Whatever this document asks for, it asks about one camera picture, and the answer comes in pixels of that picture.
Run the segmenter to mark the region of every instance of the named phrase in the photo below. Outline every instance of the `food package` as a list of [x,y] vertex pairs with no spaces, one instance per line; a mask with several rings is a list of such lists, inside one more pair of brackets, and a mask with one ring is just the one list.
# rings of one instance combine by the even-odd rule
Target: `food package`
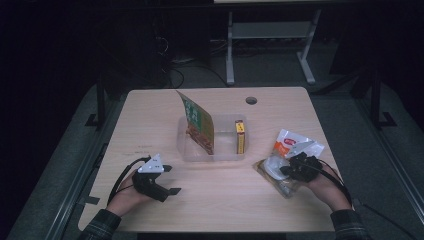
[[214,126],[211,115],[193,100],[177,91],[183,101],[186,118],[186,133],[209,155],[214,154]]
[[285,198],[290,198],[298,188],[297,181],[284,175],[280,168],[290,165],[290,158],[301,152],[319,157],[324,146],[308,137],[282,129],[275,141],[271,155],[254,164],[256,171],[269,181]]

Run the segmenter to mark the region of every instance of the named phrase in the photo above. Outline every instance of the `table leg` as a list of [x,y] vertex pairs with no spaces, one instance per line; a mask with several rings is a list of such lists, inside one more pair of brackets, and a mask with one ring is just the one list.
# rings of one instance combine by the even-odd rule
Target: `table leg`
[[306,81],[308,84],[315,84],[315,78],[312,74],[311,69],[309,68],[308,61],[306,60],[306,57],[308,56],[309,49],[312,44],[312,40],[314,39],[315,30],[318,25],[319,16],[321,15],[321,9],[317,10],[315,12],[314,18],[312,19],[311,25],[308,30],[308,35],[306,37],[306,45],[303,48],[302,52],[297,53],[297,58],[299,59],[300,66],[302,67],[303,73],[305,74]]
[[233,69],[233,13],[228,14],[228,41],[227,41],[227,84],[234,85]]

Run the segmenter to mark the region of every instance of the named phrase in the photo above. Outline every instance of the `human hand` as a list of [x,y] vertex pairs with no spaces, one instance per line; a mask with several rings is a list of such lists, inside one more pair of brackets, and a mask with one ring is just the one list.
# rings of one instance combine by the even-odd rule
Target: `human hand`
[[122,181],[116,195],[110,201],[106,210],[118,215],[119,217],[129,213],[135,206],[145,203],[151,200],[150,197],[141,194],[135,190],[132,186],[132,176],[136,170],[134,170],[127,178]]
[[[330,167],[323,165],[322,170],[338,179],[338,176],[331,170]],[[314,180],[308,183],[302,182],[301,185],[311,189],[315,196],[327,204],[333,212],[342,209],[352,209],[352,206],[342,191],[340,191],[340,189],[332,181],[322,174],[318,174]]]

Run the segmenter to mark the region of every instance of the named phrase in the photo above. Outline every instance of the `black cable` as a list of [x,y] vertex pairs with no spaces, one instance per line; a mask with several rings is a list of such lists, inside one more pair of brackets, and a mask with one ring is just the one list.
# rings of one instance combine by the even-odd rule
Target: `black cable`
[[118,191],[116,191],[115,195],[116,195],[116,194],[118,194],[119,192],[124,191],[125,189],[130,188],[130,187],[134,187],[134,185],[132,185],[132,184],[131,184],[131,185],[129,185],[129,186],[126,186],[126,187],[124,187],[124,188],[119,189]]
[[361,203],[361,205],[364,206],[365,208],[367,208],[368,210],[370,210],[371,212],[373,212],[374,214],[376,214],[376,215],[380,216],[381,218],[385,219],[386,221],[390,222],[395,227],[399,228],[403,233],[405,233],[406,235],[408,235],[408,237],[410,237],[411,239],[418,240],[414,235],[412,235],[410,232],[408,232],[408,230],[406,230],[405,228],[403,228],[402,226],[400,226],[398,223],[396,223],[395,221],[391,220],[390,218],[386,217],[382,213],[378,212],[374,208],[368,206],[367,204],[363,204],[363,203]]
[[224,41],[223,44],[221,44],[220,46],[215,47],[211,50],[211,56],[217,55],[218,53],[221,53],[221,52],[227,50],[226,46],[228,45],[228,41],[226,41],[226,40],[223,40],[223,41]]
[[248,53],[248,46],[246,46],[245,43],[241,42],[240,44],[233,44],[233,56],[238,57],[238,58],[248,58],[248,57],[253,57],[254,55],[247,55]]
[[119,176],[119,178],[116,180],[115,185],[113,185],[112,190],[110,191],[109,194],[109,199],[107,200],[107,205],[109,205],[110,201],[112,201],[112,198],[116,195],[117,193],[117,189],[119,187],[119,185],[121,185],[122,180],[124,179],[124,177],[127,175],[127,173],[130,171],[130,169],[134,166],[134,164],[140,162],[140,161],[144,161],[146,158],[139,158],[137,160],[135,160],[134,162],[132,162],[130,165],[128,165],[124,171],[121,173],[121,175]]
[[227,84],[227,82],[216,71],[214,71],[211,68],[208,68],[208,67],[205,67],[205,66],[201,66],[201,65],[198,65],[198,66],[179,66],[177,68],[204,68],[204,69],[209,70],[210,72],[214,73],[221,80],[221,82],[224,83],[224,85],[226,87],[229,87],[228,84]]
[[241,44],[245,44],[245,47],[243,47],[241,49],[241,50],[243,50],[242,53],[237,53],[237,50],[240,50],[240,46],[237,46],[239,44],[234,44],[233,55],[235,57],[238,57],[238,58],[251,58],[251,57],[255,57],[255,56],[261,54],[260,53],[260,47],[254,46],[254,45],[249,44],[249,43],[250,42],[242,42],[241,43]]
[[296,164],[299,164],[299,165],[302,165],[302,166],[305,166],[305,167],[314,169],[317,172],[319,172],[321,175],[323,175],[324,177],[328,178],[345,195],[345,197],[346,197],[347,201],[349,202],[349,204],[352,205],[352,197],[350,196],[349,190],[347,189],[347,187],[344,185],[344,183],[342,181],[337,180],[335,177],[331,176],[328,172],[326,172],[324,170],[321,170],[321,169],[318,169],[316,167],[313,167],[311,165],[304,164],[304,163],[302,163],[300,161],[296,161]]
[[195,61],[197,61],[197,59],[187,58],[185,60],[180,60],[180,61],[172,60],[171,63],[173,63],[175,65],[174,67],[181,67],[183,65],[186,65],[186,64],[189,64],[189,63],[192,63],[192,62],[195,62]]
[[343,183],[343,185],[345,185],[345,184],[344,184],[344,182],[343,182],[343,180],[340,178],[339,174],[337,174],[337,172],[334,170],[334,168],[332,168],[332,167],[330,166],[330,164],[328,164],[328,163],[324,162],[324,161],[323,161],[323,160],[321,160],[321,159],[318,159],[318,161],[320,161],[321,163],[324,163],[327,167],[329,167],[329,168],[331,169],[331,171],[333,171],[334,175],[336,175],[336,176],[337,176],[337,178],[339,179],[339,181],[340,181],[340,182],[342,182],[342,183]]
[[178,86],[174,86],[174,83],[172,82],[172,78],[171,78],[171,77],[169,77],[169,84],[171,85],[171,87],[172,87],[173,89],[178,89],[178,88],[180,88],[180,87],[183,85],[184,80],[185,80],[185,78],[184,78],[184,74],[183,74],[181,71],[178,71],[178,70],[177,70],[177,69],[175,69],[175,68],[171,68],[171,69],[170,69],[170,71],[175,71],[175,72],[177,72],[178,74],[180,74],[180,76],[181,76],[181,82],[180,82],[180,84],[178,84]]
[[[327,177],[328,179],[330,179],[333,183],[336,184],[336,186],[345,194],[347,200],[349,201],[349,203],[352,205],[352,199],[350,196],[350,193],[348,191],[348,189],[346,188],[346,186],[344,185],[343,181],[340,179],[339,175],[334,171],[334,169],[332,167],[330,167],[330,165],[322,160],[319,160],[320,162],[324,163],[325,165],[327,165],[332,171],[333,173],[337,176],[337,178],[339,178],[339,181],[336,180],[336,178],[334,178],[333,176],[331,176],[329,173],[327,173],[324,170],[315,168],[313,166],[304,164],[300,161],[297,161],[296,164],[300,164],[302,166],[314,169],[316,171],[318,171],[319,173],[321,173],[323,176]],[[393,224],[395,227],[397,227],[398,229],[400,229],[403,233],[405,233],[406,235],[408,235],[411,239],[417,240],[417,238],[415,238],[414,235],[412,235],[410,232],[408,232],[408,230],[406,230],[405,228],[403,228],[402,226],[400,226],[398,223],[396,223],[395,221],[391,220],[390,218],[386,217],[385,215],[383,215],[382,213],[378,212],[377,210],[375,210],[374,208],[370,207],[367,204],[363,204],[360,202],[360,204],[362,206],[364,206],[365,208],[367,208],[368,210],[370,210],[371,212],[373,212],[374,214],[380,216],[381,218],[387,220],[388,222],[390,222],[391,224]]]

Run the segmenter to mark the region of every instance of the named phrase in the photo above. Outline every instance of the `sleeve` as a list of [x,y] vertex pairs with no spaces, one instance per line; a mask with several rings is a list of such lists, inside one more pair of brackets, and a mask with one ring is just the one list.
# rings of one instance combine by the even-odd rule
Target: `sleeve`
[[339,210],[331,214],[336,240],[370,240],[360,216],[353,210]]
[[106,240],[112,235],[121,223],[121,218],[105,209],[101,209],[82,231],[79,240]]

